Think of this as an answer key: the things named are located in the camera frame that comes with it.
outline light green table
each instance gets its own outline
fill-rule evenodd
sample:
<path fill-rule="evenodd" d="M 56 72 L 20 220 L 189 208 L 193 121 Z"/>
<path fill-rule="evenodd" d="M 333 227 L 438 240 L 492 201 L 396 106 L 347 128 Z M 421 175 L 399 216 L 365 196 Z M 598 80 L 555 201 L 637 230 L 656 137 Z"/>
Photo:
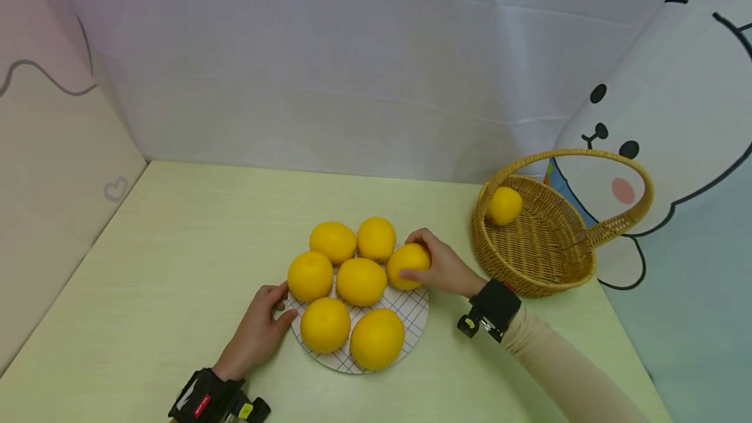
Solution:
<path fill-rule="evenodd" d="M 400 238 L 427 226 L 478 268 L 468 222 L 479 189 L 153 162 L 0 379 L 3 421 L 166 421 L 193 370 L 213 364 L 259 285 L 284 280 L 317 223 L 357 228 L 381 215 Z M 650 421 L 670 421 L 597 283 L 526 305 Z M 455 329 L 466 310 L 432 292 L 416 349 L 371 375 L 326 369 L 289 334 L 249 393 L 271 404 L 270 423 L 563 420 L 494 340 Z"/>

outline hand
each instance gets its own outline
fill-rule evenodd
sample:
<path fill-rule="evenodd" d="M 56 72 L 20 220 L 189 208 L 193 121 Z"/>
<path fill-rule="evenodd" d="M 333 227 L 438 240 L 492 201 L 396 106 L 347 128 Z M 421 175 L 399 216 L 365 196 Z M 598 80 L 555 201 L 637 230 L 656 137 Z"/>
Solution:
<path fill-rule="evenodd" d="M 298 316 L 298 311 L 291 309 L 278 319 L 273 318 L 273 310 L 284 310 L 286 298 L 287 281 L 278 286 L 261 286 L 236 333 L 214 365 L 213 371 L 218 378 L 224 381 L 242 379 L 249 370 L 258 367 L 272 355 Z"/>
<path fill-rule="evenodd" d="M 452 248 L 439 240 L 430 230 L 416 230 L 405 243 L 424 244 L 431 252 L 431 268 L 427 270 L 402 270 L 399 277 L 418 281 L 444 292 L 459 294 L 470 299 L 480 293 L 488 283 L 461 260 Z"/>

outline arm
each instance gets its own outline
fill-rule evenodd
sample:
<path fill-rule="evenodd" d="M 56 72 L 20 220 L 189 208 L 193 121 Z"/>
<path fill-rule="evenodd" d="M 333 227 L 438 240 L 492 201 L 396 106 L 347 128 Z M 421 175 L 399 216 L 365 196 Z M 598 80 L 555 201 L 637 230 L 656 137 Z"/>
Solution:
<path fill-rule="evenodd" d="M 486 285 L 485 279 L 429 230 L 415 231 L 407 237 L 407 243 L 411 242 L 423 243 L 430 250 L 431 268 L 402 270 L 402 278 L 468 299 Z M 514 316 L 501 344 L 543 387 L 569 421 L 648 421 L 612 379 L 524 306 Z"/>
<path fill-rule="evenodd" d="M 570 422 L 648 421 L 612 379 L 524 305 L 501 344 Z"/>
<path fill-rule="evenodd" d="M 218 378 L 223 381 L 243 379 L 269 359 L 298 315 L 297 310 L 290 309 L 274 318 L 274 310 L 285 309 L 285 299 L 287 281 L 278 286 L 261 286 L 236 333 L 211 369 Z"/>

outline yellow orange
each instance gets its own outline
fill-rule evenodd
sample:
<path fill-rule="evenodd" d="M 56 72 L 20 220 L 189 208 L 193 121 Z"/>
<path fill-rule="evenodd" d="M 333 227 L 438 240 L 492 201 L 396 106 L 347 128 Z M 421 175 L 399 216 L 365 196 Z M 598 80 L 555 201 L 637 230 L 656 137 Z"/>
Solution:
<path fill-rule="evenodd" d="M 358 256 L 368 260 L 386 261 L 397 244 L 397 234 L 390 221 L 368 218 L 358 228 Z"/>
<path fill-rule="evenodd" d="M 340 222 L 323 222 L 311 232 L 309 245 L 312 251 L 318 251 L 332 264 L 341 264 L 355 255 L 357 241 L 350 227 Z"/>
<path fill-rule="evenodd" d="M 496 225 L 514 222 L 522 211 L 522 197 L 507 186 L 501 186 L 493 194 L 486 211 L 486 218 Z"/>
<path fill-rule="evenodd" d="M 301 302 L 323 298 L 334 281 L 332 262 L 318 251 L 306 251 L 292 261 L 287 270 L 290 293 Z"/>
<path fill-rule="evenodd" d="M 341 300 L 321 298 L 313 301 L 300 319 L 300 335 L 316 353 L 332 353 L 350 335 L 350 312 Z"/>
<path fill-rule="evenodd" d="M 352 305 L 367 307 L 376 304 L 385 288 L 384 268 L 367 258 L 347 260 L 337 273 L 337 293 Z"/>
<path fill-rule="evenodd" d="M 397 289 L 411 290 L 421 286 L 417 281 L 400 278 L 402 270 L 427 270 L 431 268 L 431 255 L 426 247 L 419 243 L 408 243 L 392 253 L 386 264 L 386 275 Z"/>
<path fill-rule="evenodd" d="M 404 343 L 402 320 L 389 309 L 376 309 L 355 324 L 350 352 L 361 368 L 377 371 L 395 362 Z"/>

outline red label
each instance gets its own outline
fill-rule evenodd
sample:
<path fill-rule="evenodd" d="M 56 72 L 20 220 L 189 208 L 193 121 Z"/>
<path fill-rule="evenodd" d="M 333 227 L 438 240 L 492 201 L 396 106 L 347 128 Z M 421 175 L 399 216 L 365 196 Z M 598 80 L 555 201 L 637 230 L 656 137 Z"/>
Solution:
<path fill-rule="evenodd" d="M 212 397 L 209 394 L 204 395 L 204 399 L 201 400 L 201 403 L 198 404 L 198 407 L 196 407 L 196 410 L 193 411 L 193 418 L 198 419 L 201 414 L 204 411 L 204 408 L 209 404 L 209 400 L 211 400 Z"/>

